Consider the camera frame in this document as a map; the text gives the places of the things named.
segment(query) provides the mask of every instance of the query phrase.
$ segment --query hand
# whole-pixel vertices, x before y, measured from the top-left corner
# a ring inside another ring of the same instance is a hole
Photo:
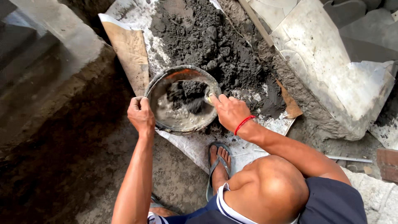
[[[221,94],[217,99],[212,93],[210,99],[219,114],[220,123],[232,132],[245,118],[251,115],[246,103],[232,96],[227,98],[224,94]]]
[[[155,131],[155,116],[149,106],[148,98],[144,96],[132,98],[127,117],[139,134],[150,134]]]

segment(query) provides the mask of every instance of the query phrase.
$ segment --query black bucket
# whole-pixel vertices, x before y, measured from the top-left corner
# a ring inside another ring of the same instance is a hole
[[[157,75],[154,79],[152,79],[147,89],[145,90],[144,95],[148,97],[151,109],[154,113],[156,113],[157,110],[157,101],[162,95],[166,93],[167,87],[170,86],[171,83],[180,80],[193,80],[206,83],[210,88],[209,93],[215,93],[217,96],[221,94],[221,89],[218,82],[206,71],[192,65],[180,65],[172,67],[164,70],[163,73]],[[202,121],[199,124],[192,125],[192,127],[170,127],[168,125],[165,125],[158,119],[156,119],[156,127],[160,130],[178,136],[188,135],[203,130],[217,117],[217,111],[215,110],[215,108],[210,105],[207,105],[207,107],[208,110],[206,113],[197,115],[203,116]]]

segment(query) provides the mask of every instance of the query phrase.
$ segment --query bracelet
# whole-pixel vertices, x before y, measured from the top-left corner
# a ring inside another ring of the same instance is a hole
[[[236,135],[236,133],[238,132],[239,128],[242,127],[242,125],[244,125],[248,120],[255,118],[256,116],[254,115],[250,115],[248,117],[246,117],[239,125],[238,127],[235,129],[234,135]]]

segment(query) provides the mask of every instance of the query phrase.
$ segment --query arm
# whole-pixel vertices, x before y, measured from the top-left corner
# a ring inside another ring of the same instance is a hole
[[[133,157],[117,195],[112,224],[147,223],[152,190],[155,118],[148,98],[131,99],[127,116],[139,133]]]
[[[251,115],[246,103],[234,97],[227,98],[224,94],[218,99],[213,94],[210,97],[220,123],[232,132],[241,121]],[[340,166],[322,153],[299,141],[275,133],[253,120],[247,121],[238,130],[237,135],[272,155],[286,159],[307,177],[326,177],[351,185]]]

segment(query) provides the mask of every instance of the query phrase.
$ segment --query foot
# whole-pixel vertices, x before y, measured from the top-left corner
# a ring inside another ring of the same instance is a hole
[[[178,214],[168,210],[167,208],[163,208],[163,207],[149,208],[149,211],[155,213],[156,215],[162,216],[162,217],[178,215]]]
[[[223,147],[217,147],[215,145],[212,145],[210,147],[210,163],[213,164],[216,159],[217,159],[217,154],[221,156],[228,167],[231,167],[231,156],[228,154],[228,151],[225,150]],[[228,173],[226,172],[226,169],[222,165],[221,162],[218,163],[216,168],[213,171],[213,176],[212,176],[212,185],[213,185],[213,195],[217,193],[217,190],[225,184],[225,182],[229,180]]]

